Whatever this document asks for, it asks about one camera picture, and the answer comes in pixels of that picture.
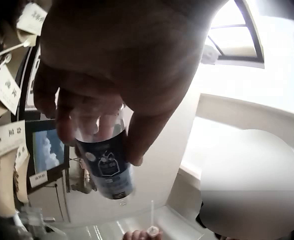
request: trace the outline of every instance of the water bottle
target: water bottle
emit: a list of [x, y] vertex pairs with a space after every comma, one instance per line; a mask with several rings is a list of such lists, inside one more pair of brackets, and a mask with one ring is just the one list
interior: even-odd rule
[[76, 143], [98, 191], [109, 199], [123, 199], [133, 191], [132, 166], [126, 162], [124, 140], [127, 137], [123, 106], [111, 116], [115, 124], [101, 134], [102, 118], [96, 122], [78, 122]]

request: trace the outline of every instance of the blue sky picture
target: blue sky picture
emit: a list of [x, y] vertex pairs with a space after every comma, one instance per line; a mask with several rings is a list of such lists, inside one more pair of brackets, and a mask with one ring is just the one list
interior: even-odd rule
[[36, 174], [62, 164], [64, 148], [55, 129], [34, 132], [33, 150]]

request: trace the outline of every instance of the window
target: window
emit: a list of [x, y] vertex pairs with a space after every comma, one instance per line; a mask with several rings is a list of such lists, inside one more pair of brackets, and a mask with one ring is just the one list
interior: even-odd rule
[[229, 0], [218, 11], [205, 44], [219, 52], [218, 64], [264, 63], [257, 29], [245, 0]]

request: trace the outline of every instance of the sign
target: sign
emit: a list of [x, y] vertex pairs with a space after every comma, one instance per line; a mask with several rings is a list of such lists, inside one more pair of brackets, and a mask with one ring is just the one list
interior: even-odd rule
[[0, 156], [26, 143], [25, 121], [0, 126]]
[[29, 177], [31, 187], [39, 186], [48, 181], [47, 171], [40, 172], [36, 175]]
[[0, 101], [16, 115], [21, 90], [6, 64], [0, 66]]
[[16, 155], [16, 170], [18, 170], [22, 164], [24, 163], [24, 161], [26, 160], [26, 158], [28, 157], [29, 153], [27, 150], [27, 146], [26, 143], [24, 142], [23, 144], [21, 144], [17, 150], [17, 155]]
[[36, 3], [28, 3], [18, 20], [17, 28], [40, 36], [46, 15], [47, 12]]

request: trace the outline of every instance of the window frame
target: window frame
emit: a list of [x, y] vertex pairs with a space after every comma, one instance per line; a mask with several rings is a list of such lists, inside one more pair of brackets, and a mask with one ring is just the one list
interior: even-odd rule
[[240, 61], [242, 62], [255, 62], [255, 63], [262, 63], [264, 64], [264, 53], [263, 53], [263, 47], [260, 42], [260, 38], [258, 35], [256, 24], [253, 20], [252, 14], [250, 12], [249, 6], [246, 3], [245, 0], [234, 0], [238, 9], [240, 10], [241, 14], [243, 15], [245, 24], [234, 24], [234, 25], [224, 25], [224, 26], [214, 26], [210, 29], [220, 29], [220, 28], [231, 28], [231, 27], [247, 27], [250, 35], [252, 37], [253, 46], [256, 51], [256, 57], [250, 57], [250, 56], [232, 56], [232, 55], [225, 55], [221, 48], [213, 41], [213, 39], [208, 35], [208, 39], [215, 45], [219, 53], [221, 54], [218, 57], [218, 64], [226, 61], [230, 64], [231, 61]]

